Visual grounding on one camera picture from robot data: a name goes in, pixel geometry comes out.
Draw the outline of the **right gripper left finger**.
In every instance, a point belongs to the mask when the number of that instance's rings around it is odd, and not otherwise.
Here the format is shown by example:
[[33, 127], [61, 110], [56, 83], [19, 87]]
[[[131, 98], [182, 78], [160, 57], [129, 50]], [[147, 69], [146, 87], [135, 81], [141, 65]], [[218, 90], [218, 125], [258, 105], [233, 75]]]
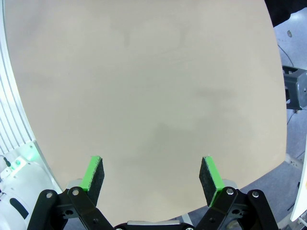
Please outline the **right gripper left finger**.
[[58, 194], [43, 190], [32, 212], [29, 230], [62, 230], [68, 219], [78, 218], [87, 230], [112, 230], [113, 226], [96, 207], [104, 180], [103, 160], [93, 156], [77, 186]]

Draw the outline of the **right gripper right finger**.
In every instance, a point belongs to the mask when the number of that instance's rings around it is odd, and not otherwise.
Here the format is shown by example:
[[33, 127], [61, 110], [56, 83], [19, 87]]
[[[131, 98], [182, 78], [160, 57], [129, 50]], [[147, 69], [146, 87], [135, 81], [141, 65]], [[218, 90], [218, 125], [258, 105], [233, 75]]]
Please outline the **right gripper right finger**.
[[209, 209], [196, 230], [222, 230], [233, 220], [243, 230], [278, 229], [265, 194], [259, 189], [245, 194], [226, 186], [212, 157], [202, 158], [199, 179]]

